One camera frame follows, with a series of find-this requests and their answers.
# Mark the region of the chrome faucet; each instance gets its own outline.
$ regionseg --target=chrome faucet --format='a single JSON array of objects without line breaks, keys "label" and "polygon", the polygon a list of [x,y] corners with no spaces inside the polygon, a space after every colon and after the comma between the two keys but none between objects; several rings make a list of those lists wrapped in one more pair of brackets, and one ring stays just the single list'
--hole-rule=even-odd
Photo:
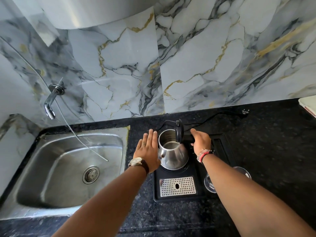
[{"label": "chrome faucet", "polygon": [[52,103],[55,100],[56,96],[61,96],[65,94],[65,90],[61,86],[53,85],[53,84],[49,85],[48,88],[51,91],[51,93],[49,94],[46,101],[44,102],[44,109],[45,109],[46,115],[51,120],[53,120],[56,118],[56,115],[52,109]]}]

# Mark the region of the countertop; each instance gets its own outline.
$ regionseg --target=countertop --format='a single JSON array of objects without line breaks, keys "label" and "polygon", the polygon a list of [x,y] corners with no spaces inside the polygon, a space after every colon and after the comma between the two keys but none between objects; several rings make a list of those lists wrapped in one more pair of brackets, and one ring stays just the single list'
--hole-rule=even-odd
[{"label": "countertop", "polygon": [[[220,114],[196,127],[209,134],[223,133],[239,166],[253,180],[274,193],[316,229],[316,119],[297,99],[189,111],[73,125],[75,131],[130,125],[127,162],[138,140],[165,120],[202,122],[220,111],[250,110],[246,118]],[[65,133],[62,127],[40,133]],[[24,218],[0,222],[0,236],[51,236],[66,216]],[[199,201],[155,203],[152,175],[136,196],[118,236],[239,236],[218,196]]]}]

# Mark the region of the bracelet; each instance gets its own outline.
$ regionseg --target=bracelet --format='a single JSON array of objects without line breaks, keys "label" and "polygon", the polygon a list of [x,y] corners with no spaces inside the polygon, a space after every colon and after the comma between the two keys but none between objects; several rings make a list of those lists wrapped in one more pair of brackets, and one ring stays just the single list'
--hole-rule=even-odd
[{"label": "bracelet", "polygon": [[204,156],[206,156],[207,154],[213,154],[213,151],[207,150],[207,149],[202,149],[200,154],[197,156],[197,161],[202,163]]}]

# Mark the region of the sink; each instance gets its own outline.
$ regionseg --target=sink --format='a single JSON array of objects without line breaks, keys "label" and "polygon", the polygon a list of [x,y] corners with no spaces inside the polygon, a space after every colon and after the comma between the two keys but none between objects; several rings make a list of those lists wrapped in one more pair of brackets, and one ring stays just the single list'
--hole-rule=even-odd
[{"label": "sink", "polygon": [[41,137],[0,219],[70,215],[124,172],[129,127]]}]

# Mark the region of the water heater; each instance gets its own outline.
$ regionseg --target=water heater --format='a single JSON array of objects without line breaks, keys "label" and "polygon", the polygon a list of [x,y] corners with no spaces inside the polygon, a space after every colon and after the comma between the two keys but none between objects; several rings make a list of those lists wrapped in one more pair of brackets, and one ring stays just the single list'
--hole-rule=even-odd
[{"label": "water heater", "polygon": [[158,0],[37,0],[47,18],[59,29],[77,29],[135,15]]}]

